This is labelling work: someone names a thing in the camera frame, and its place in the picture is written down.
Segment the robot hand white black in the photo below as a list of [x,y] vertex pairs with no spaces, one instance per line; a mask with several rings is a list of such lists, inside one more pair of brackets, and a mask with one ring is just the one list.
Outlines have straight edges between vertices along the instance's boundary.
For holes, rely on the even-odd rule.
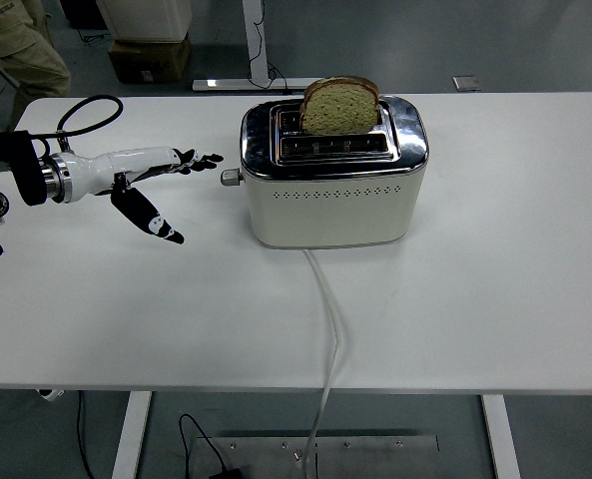
[[222,160],[218,154],[194,149],[181,152],[169,147],[121,151],[91,159],[64,152],[52,157],[59,181],[52,199],[57,203],[74,203],[87,195],[107,195],[111,204],[140,231],[181,244],[183,235],[170,226],[134,183],[160,175],[212,170]]

